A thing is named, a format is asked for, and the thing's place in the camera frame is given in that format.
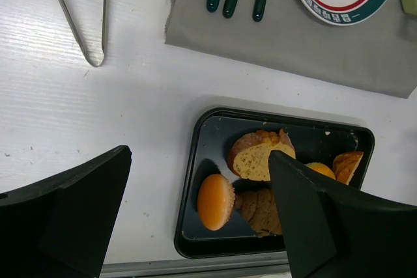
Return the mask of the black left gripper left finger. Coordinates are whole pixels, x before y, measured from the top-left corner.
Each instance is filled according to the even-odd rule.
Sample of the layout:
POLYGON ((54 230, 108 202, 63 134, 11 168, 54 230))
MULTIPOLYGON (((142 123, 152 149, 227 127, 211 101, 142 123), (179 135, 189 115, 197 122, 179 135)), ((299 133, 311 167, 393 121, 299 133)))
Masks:
POLYGON ((99 277, 130 173, 117 146, 1 194, 2 277, 99 277))

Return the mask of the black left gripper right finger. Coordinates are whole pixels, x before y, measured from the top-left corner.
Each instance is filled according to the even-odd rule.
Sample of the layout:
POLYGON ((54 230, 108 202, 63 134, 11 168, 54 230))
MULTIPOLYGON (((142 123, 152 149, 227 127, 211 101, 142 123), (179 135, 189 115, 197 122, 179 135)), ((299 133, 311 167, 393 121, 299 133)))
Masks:
POLYGON ((346 186, 283 152, 268 159, 293 277, 415 277, 416 207, 346 186))

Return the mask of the round orange bun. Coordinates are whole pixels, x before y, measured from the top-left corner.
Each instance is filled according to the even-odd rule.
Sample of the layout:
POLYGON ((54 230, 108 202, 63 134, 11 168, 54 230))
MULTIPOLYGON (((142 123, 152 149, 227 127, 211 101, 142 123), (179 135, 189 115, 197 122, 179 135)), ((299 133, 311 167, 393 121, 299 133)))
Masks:
POLYGON ((211 231, 220 230, 229 220, 235 203, 235 190, 222 174, 212 174, 201 184, 197 196, 197 213, 211 231))

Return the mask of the metal tongs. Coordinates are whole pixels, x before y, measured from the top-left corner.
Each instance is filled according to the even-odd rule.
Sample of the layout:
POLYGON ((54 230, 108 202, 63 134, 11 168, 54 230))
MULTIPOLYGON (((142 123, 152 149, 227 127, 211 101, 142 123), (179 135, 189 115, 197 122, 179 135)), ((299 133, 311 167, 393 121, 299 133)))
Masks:
POLYGON ((93 68, 99 68, 103 65, 106 59, 108 50, 108 0, 102 0, 102 17, 101 17, 101 52, 100 57, 97 53, 91 51, 80 35, 77 25, 72 19, 71 13, 65 3, 65 0, 58 0, 61 10, 65 16, 66 22, 72 32, 74 40, 79 46, 79 49, 84 56, 87 63, 93 68))

